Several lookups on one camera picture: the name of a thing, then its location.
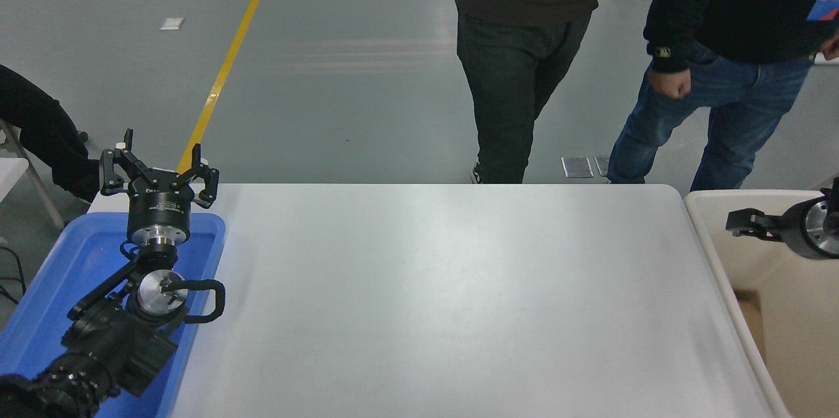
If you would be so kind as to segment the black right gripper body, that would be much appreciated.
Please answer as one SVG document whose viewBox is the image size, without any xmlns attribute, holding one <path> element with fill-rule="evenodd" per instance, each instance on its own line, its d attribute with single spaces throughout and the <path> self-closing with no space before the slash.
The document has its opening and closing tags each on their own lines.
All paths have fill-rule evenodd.
<svg viewBox="0 0 839 418">
<path fill-rule="evenodd" d="M 797 255 L 812 260 L 837 260 L 837 211 L 827 198 L 801 201 L 785 214 L 784 243 Z"/>
</svg>

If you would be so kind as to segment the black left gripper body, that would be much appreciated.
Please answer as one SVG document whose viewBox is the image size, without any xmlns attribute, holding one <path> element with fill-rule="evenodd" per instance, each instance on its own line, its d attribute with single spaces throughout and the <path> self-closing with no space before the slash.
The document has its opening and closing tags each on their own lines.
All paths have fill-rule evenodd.
<svg viewBox="0 0 839 418">
<path fill-rule="evenodd" d="M 191 186 L 171 187 L 176 174 L 168 171 L 153 173 L 153 179 L 158 181 L 158 185 L 152 186 L 140 176 L 131 179 L 128 185 L 128 228 L 169 226 L 189 229 L 191 203 L 195 196 Z"/>
</svg>

